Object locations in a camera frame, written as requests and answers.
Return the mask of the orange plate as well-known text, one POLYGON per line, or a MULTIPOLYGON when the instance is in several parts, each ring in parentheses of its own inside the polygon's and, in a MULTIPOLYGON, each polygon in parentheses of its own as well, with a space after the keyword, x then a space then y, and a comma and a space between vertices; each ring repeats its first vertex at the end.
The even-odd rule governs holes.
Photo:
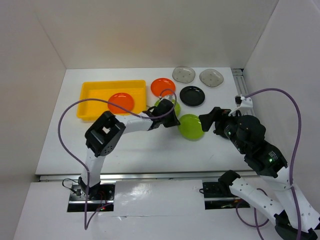
POLYGON ((151 85, 150 90, 156 97, 165 97, 176 91, 174 82, 168 78, 157 78, 151 85))
POLYGON ((132 111, 135 106, 135 101, 133 97, 130 94, 125 92, 115 93, 109 98, 108 101, 109 101, 109 103, 107 104, 108 109, 113 114, 118 114, 118 115, 127 114, 127 112, 117 106, 120 106, 129 111, 132 111))

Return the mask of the green plate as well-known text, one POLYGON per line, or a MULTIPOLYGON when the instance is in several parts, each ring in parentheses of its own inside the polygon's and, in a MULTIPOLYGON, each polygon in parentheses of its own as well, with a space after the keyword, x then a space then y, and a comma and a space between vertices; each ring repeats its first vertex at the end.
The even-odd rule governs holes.
POLYGON ((179 119, 178 130, 181 135, 191 141, 196 141, 204 136, 202 124, 198 116, 194 114, 184 114, 179 119))
MULTIPOLYGON (((172 104, 174 105, 174 113, 177 117, 179 117, 180 113, 181 113, 181 106, 180 104, 173 99, 173 98, 167 98, 167 100, 171 101, 172 104)), ((157 107, 159 105, 160 102, 162 102, 162 99, 158 99, 155 103, 154 106, 157 107)))

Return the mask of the orange plate front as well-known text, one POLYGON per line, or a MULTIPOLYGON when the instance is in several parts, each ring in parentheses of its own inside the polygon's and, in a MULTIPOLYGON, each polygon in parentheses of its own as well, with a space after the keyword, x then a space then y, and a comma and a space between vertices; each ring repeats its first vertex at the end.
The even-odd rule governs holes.
POLYGON ((117 106, 120 106, 129 111, 132 111, 135 106, 135 101, 133 97, 130 94, 125 92, 115 93, 109 98, 108 101, 109 101, 109 103, 107 104, 108 109, 113 114, 118 114, 118 115, 127 114, 127 112, 117 106))

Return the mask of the clear grey plate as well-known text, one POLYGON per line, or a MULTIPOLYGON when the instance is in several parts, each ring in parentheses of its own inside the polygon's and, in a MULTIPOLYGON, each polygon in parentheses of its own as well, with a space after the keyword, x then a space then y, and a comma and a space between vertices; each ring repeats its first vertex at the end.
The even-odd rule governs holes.
POLYGON ((207 87, 216 88, 224 82, 223 75, 215 69, 206 69, 199 74, 200 81, 207 87))
POLYGON ((172 78, 179 83, 189 84, 195 77, 196 72, 187 66, 178 66, 172 72, 172 78))

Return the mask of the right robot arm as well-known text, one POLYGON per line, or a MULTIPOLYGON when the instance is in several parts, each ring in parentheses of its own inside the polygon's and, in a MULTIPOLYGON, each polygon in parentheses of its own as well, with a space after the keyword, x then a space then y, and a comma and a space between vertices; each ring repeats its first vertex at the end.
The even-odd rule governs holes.
POLYGON ((231 110, 214 107, 199 116, 204 132, 214 125, 214 134, 232 142, 248 166, 274 191, 276 199, 249 185, 233 170, 218 180, 223 196, 235 195, 257 209, 274 226, 283 240, 316 240, 320 214, 302 191, 290 183, 290 168, 281 151, 265 140, 266 128, 252 115, 231 115, 231 110))

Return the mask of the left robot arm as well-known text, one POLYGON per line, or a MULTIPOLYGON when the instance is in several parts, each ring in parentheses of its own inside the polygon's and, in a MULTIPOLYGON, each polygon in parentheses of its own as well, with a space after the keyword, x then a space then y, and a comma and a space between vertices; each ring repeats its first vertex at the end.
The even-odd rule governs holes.
POLYGON ((116 148, 122 135, 151 131, 161 125, 165 128, 180 125, 174 103, 168 99, 161 100, 157 106, 141 113, 115 115, 105 111, 98 117, 84 135, 87 155, 85 169, 78 178, 81 194, 88 200, 97 197, 105 158, 116 148))

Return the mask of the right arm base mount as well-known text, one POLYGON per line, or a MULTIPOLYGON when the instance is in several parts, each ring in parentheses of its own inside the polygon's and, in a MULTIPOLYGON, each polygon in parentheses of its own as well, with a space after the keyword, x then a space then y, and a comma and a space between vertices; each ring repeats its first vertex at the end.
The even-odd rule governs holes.
POLYGON ((199 192, 204 197, 206 210, 250 208, 250 205, 241 198, 229 192, 223 192, 218 182, 203 182, 199 192))

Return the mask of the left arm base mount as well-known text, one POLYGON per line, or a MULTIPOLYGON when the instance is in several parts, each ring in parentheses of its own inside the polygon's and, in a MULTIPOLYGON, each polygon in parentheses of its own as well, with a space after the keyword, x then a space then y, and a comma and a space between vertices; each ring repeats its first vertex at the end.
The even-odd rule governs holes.
MULTIPOLYGON (((85 191, 71 178, 65 178, 61 184, 69 190, 67 212, 83 213, 85 211, 85 191)), ((87 211, 94 212, 98 209, 100 212, 113 212, 115 187, 115 182, 102 182, 97 191, 88 197, 87 211)))

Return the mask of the black plate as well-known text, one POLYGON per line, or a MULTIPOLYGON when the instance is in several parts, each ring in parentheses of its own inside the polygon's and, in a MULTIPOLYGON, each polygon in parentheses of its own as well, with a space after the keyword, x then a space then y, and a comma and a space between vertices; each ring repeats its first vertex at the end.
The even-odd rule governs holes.
POLYGON ((186 86, 179 93, 180 100, 189 107, 198 107, 205 101, 206 95, 197 86, 186 86))

